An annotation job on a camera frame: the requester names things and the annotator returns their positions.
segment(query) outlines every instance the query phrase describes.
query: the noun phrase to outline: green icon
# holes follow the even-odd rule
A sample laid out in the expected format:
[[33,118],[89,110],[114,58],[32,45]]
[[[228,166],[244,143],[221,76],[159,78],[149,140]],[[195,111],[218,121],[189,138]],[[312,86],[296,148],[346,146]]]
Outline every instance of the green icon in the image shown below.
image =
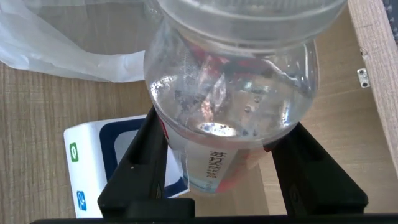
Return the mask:
[[70,158],[72,159],[72,162],[77,162],[79,161],[79,154],[77,153],[77,146],[76,143],[71,143],[69,145],[69,150],[70,150]]

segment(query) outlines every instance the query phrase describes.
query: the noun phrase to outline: wooden table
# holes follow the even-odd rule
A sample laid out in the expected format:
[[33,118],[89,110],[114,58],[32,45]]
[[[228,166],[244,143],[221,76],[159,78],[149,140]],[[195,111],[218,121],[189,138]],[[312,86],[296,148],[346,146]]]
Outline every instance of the wooden table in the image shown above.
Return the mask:
[[[369,196],[367,212],[398,212],[398,180],[348,10],[317,39],[321,82],[303,120]],[[99,119],[145,114],[142,82],[98,83],[0,65],[0,223],[73,217],[63,131]],[[285,213],[271,155],[236,190],[196,198],[199,215]],[[223,208],[210,207],[219,200]]]

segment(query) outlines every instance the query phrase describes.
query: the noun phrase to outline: metal hinge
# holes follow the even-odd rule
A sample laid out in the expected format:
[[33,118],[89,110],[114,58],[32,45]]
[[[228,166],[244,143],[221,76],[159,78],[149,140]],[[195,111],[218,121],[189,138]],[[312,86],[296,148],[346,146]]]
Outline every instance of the metal hinge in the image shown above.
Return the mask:
[[371,86],[366,68],[358,69],[358,71],[356,71],[356,73],[358,74],[359,82],[360,82],[362,88],[368,88]]

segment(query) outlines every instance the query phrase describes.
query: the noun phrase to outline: clear plastic bottle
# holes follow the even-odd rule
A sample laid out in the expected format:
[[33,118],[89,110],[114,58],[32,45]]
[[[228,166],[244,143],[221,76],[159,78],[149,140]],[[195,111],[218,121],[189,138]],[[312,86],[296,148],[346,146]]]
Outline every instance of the clear plastic bottle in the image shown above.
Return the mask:
[[230,189],[302,119],[318,86],[312,37],[344,3],[159,1],[145,79],[191,189]]

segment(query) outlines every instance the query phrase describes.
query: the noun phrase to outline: air bubble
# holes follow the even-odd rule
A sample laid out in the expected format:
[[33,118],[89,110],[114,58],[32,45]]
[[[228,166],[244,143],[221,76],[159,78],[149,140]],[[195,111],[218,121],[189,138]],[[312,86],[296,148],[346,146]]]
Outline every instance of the air bubble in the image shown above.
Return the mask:
[[260,96],[255,96],[254,97],[254,102],[260,103],[260,101],[261,101]]
[[251,107],[250,106],[245,107],[244,108],[244,112],[250,113],[251,112]]

